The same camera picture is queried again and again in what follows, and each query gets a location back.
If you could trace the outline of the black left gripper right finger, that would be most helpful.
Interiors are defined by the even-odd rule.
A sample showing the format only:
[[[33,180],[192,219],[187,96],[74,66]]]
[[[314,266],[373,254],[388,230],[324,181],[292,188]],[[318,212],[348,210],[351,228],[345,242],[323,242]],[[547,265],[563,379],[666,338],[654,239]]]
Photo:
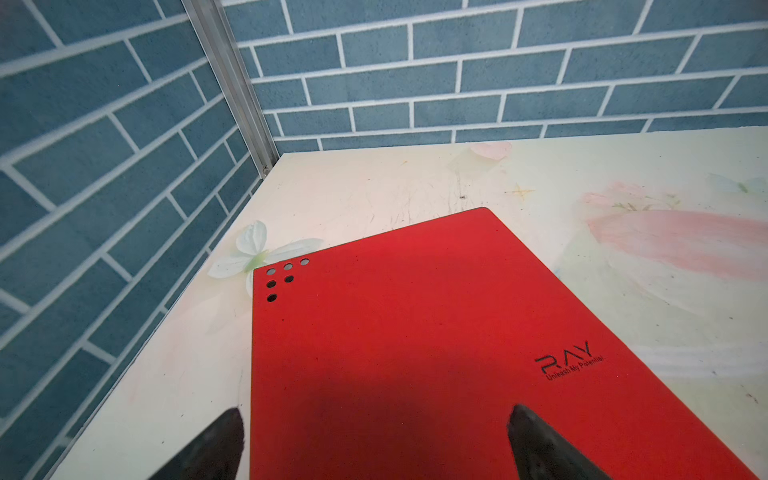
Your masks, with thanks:
[[[507,435],[520,479],[610,480],[597,465],[523,404],[516,404]]]

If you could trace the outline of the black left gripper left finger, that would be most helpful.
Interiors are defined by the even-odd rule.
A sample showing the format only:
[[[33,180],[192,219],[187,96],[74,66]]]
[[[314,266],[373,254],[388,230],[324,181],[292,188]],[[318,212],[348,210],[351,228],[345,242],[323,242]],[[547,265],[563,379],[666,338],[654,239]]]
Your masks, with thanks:
[[[150,479],[233,480],[244,450],[244,437],[239,409],[227,409]]]

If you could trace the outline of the red folder with black inside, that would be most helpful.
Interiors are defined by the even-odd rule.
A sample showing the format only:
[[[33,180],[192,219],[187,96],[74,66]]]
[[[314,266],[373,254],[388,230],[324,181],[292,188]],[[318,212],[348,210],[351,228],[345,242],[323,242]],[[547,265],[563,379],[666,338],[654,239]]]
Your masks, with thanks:
[[[752,477],[486,208],[252,279],[253,479],[520,479],[516,404],[610,479]]]

